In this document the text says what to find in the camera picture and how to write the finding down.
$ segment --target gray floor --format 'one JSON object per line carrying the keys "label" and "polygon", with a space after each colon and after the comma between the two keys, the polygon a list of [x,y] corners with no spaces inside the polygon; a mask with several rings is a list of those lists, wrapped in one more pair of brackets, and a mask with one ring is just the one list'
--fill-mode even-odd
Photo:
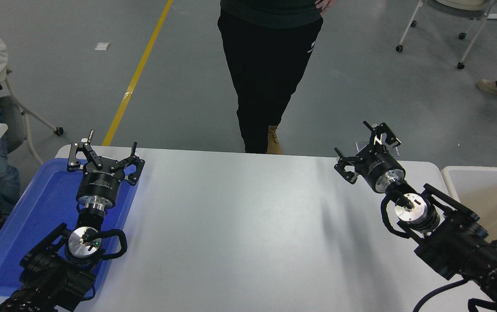
{"label": "gray floor", "polygon": [[[475,87],[481,78],[497,79],[497,20],[488,21],[459,71],[472,36],[463,42],[457,34],[469,20],[428,6],[405,51],[395,52],[416,4],[340,0],[326,14],[278,131],[285,154],[334,156],[333,146],[354,154],[354,143],[368,139],[367,120],[386,122],[399,136],[401,160],[497,166],[497,98]],[[44,159],[91,128],[93,143],[102,143],[164,6],[164,0],[0,0],[0,36],[16,92],[65,129],[56,137],[33,120]],[[173,2],[112,145],[136,140],[148,148],[243,151],[218,16],[217,0]],[[94,51],[98,42],[111,46]],[[38,168],[26,146],[10,162],[24,186]]]}

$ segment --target shoe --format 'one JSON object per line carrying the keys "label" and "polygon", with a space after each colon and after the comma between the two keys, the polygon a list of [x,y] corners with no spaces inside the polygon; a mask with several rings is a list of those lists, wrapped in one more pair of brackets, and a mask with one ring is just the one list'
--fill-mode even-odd
{"label": "shoe", "polygon": [[497,95],[497,85],[496,85],[495,81],[489,81],[486,79],[482,79],[482,80],[478,81],[477,85],[480,88],[480,90],[487,92],[487,93],[490,93],[490,94],[493,94],[493,95]]}
{"label": "shoe", "polygon": [[268,151],[266,154],[282,155],[280,141],[276,133],[278,126],[268,127]]}

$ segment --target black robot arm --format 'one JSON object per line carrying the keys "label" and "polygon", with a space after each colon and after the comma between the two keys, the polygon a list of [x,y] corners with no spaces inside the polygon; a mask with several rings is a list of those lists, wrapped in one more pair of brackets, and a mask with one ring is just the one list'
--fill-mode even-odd
{"label": "black robot arm", "polygon": [[[139,181],[144,160],[135,155],[136,142],[131,155],[120,162],[98,156],[90,147],[93,133],[72,144],[68,159],[68,171],[83,173],[76,196],[74,231],[60,224],[23,257],[19,263],[23,286],[0,304],[0,312],[53,312],[56,306],[74,311],[80,302],[94,297],[94,267],[127,251],[125,233],[120,229],[102,231],[102,222],[116,203],[121,182],[135,185]],[[76,158],[78,152],[86,156],[84,165]],[[135,172],[125,175],[124,169],[131,165],[136,166]],[[102,248],[102,239],[109,237],[119,239],[121,248],[116,253],[106,253]],[[62,248],[65,257],[60,256]],[[90,290],[92,296],[86,297]]]}
{"label": "black robot arm", "polygon": [[[405,169],[389,154],[389,148],[401,144],[385,123],[371,126],[369,144],[355,157],[345,157],[337,148],[337,164],[334,168],[351,184],[363,176],[376,193],[384,194],[381,203],[383,223],[389,232],[403,238],[413,239],[419,246],[415,253],[421,260],[447,280],[455,274],[463,276],[464,282],[472,280],[493,300],[469,300],[469,311],[477,312],[476,306],[497,311],[497,241],[486,242],[487,231],[477,221],[478,215],[433,186],[424,185],[418,193],[405,181]],[[353,166],[354,172],[346,171]],[[399,218],[396,231],[387,217],[387,205],[395,204]],[[445,220],[440,224],[437,211],[443,212]],[[459,282],[439,291],[461,285]],[[417,304],[419,310],[425,297]]]}

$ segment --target caster wheel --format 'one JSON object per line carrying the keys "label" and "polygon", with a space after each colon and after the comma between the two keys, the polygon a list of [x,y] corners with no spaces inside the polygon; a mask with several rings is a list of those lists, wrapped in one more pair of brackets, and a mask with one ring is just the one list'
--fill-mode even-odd
{"label": "caster wheel", "polygon": [[61,136],[62,134],[64,134],[64,128],[58,127],[58,129],[54,131],[54,134],[56,136]]}

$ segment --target white chair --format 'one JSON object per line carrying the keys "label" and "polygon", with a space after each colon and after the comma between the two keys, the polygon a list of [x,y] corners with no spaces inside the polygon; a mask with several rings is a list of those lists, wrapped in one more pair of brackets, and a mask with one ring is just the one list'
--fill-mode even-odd
{"label": "white chair", "polygon": [[44,117],[34,112],[32,109],[28,108],[19,101],[18,97],[15,95],[9,74],[10,69],[7,69],[6,86],[10,93],[5,97],[0,97],[0,108],[2,111],[2,118],[7,124],[7,153],[16,150],[25,140],[27,140],[27,147],[29,152],[33,155],[34,159],[39,165],[44,162],[37,154],[35,147],[33,145],[33,135],[31,131],[31,126],[29,122],[29,115],[38,119],[40,122],[48,126],[55,135],[61,136],[64,134],[64,128],[56,127],[52,123],[48,122]]}
{"label": "white chair", "polygon": [[466,38],[467,33],[470,32],[470,30],[472,29],[474,21],[480,20],[480,27],[478,28],[476,34],[474,34],[472,41],[470,41],[470,43],[468,44],[468,47],[465,50],[464,55],[457,63],[457,68],[463,69],[464,60],[466,59],[468,52],[470,52],[470,49],[474,45],[476,38],[478,38],[480,31],[482,31],[482,28],[484,27],[486,20],[488,19],[490,11],[493,8],[495,2],[496,0],[419,0],[419,3],[417,4],[414,13],[411,16],[411,20],[409,21],[409,24],[407,25],[407,28],[403,33],[403,37],[401,38],[401,41],[399,41],[399,45],[397,45],[395,50],[397,52],[403,52],[403,41],[407,36],[409,28],[416,27],[417,16],[421,12],[423,6],[425,4],[428,4],[435,10],[439,10],[441,12],[445,12],[453,16],[467,17],[473,20],[473,22],[471,23],[470,27],[466,32],[459,33],[458,38],[460,40],[464,40]]}

